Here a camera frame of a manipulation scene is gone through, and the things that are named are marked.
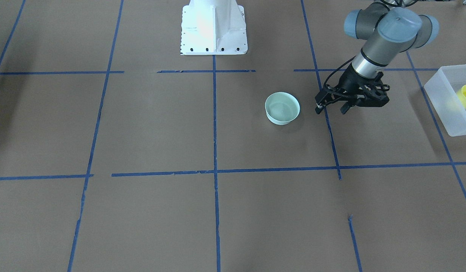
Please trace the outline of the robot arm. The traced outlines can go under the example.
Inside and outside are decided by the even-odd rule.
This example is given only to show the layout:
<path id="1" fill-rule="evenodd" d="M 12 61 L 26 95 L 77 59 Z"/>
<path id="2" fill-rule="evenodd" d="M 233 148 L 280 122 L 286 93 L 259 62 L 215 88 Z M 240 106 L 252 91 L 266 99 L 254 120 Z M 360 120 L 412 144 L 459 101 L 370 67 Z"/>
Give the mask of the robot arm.
<path id="1" fill-rule="evenodd" d="M 390 86 L 382 82 L 385 67 L 399 53 L 430 44 L 440 31 L 435 17 L 409 10 L 414 4 L 414 0 L 376 0 L 347 15 L 345 34 L 365 44 L 341 65 L 345 71 L 337 85 L 324 81 L 315 96 L 316 114 L 338 102 L 344 103 L 342 114 L 352 107 L 383 107 L 389 102 Z"/>

